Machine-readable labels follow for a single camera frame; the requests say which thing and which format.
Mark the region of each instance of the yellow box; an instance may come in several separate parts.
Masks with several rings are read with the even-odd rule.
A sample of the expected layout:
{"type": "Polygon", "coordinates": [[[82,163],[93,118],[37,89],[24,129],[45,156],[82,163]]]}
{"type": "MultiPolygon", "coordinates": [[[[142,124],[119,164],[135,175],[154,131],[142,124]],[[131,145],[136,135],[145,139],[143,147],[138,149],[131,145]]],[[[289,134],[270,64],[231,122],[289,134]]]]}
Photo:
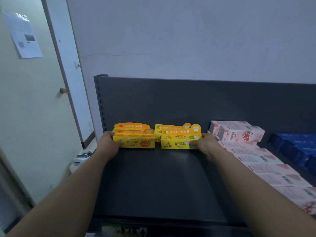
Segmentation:
{"type": "Polygon", "coordinates": [[[161,134],[161,149],[195,149],[189,145],[189,141],[201,138],[201,127],[198,124],[189,129],[165,130],[161,134]]]}
{"type": "Polygon", "coordinates": [[[176,129],[188,129],[190,127],[191,127],[190,123],[185,123],[183,126],[156,124],[155,125],[155,132],[154,132],[155,142],[160,142],[162,131],[165,131],[165,130],[176,130],[176,129]]]}
{"type": "Polygon", "coordinates": [[[114,125],[113,140],[123,141],[123,148],[155,148],[154,131],[141,123],[119,123],[114,125]]]}

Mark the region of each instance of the white paper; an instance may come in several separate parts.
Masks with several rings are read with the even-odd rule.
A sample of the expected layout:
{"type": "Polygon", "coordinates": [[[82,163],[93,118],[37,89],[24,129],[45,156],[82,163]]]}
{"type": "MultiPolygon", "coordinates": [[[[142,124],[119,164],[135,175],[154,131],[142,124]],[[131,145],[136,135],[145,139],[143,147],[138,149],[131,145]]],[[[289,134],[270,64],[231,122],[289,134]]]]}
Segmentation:
{"type": "Polygon", "coordinates": [[[28,17],[18,13],[3,15],[21,57],[43,57],[28,17]]]}

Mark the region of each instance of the white door panel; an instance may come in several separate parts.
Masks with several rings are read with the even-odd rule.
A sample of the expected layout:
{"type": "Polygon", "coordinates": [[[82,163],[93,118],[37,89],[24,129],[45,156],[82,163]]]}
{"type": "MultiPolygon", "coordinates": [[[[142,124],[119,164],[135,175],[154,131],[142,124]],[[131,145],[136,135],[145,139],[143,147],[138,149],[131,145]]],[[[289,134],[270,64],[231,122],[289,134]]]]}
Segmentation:
{"type": "Polygon", "coordinates": [[[29,17],[43,58],[20,59],[0,13],[0,148],[38,203],[82,149],[41,0],[0,0],[29,17]]]}
{"type": "Polygon", "coordinates": [[[88,99],[66,0],[45,0],[78,122],[81,141],[93,132],[88,99]]]}

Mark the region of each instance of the door knob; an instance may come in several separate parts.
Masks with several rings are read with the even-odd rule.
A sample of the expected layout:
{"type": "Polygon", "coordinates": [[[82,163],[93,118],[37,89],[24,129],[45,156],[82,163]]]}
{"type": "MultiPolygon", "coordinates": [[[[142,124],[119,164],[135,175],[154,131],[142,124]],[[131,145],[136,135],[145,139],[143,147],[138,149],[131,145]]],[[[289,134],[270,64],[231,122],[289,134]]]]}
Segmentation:
{"type": "Polygon", "coordinates": [[[67,88],[60,88],[59,89],[59,92],[61,93],[61,94],[64,94],[64,93],[69,93],[69,90],[67,89],[67,88]]]}

